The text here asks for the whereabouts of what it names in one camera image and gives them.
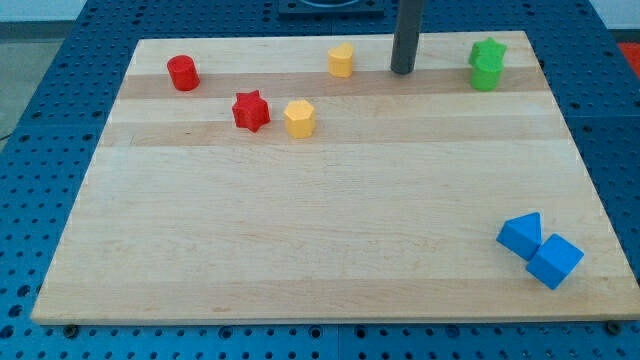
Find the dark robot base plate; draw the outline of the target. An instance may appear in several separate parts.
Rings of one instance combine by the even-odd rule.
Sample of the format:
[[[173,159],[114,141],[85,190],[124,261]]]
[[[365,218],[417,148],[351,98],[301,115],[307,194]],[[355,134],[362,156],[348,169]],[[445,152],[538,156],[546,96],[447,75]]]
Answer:
[[[277,0],[281,16],[383,15],[385,0]]]

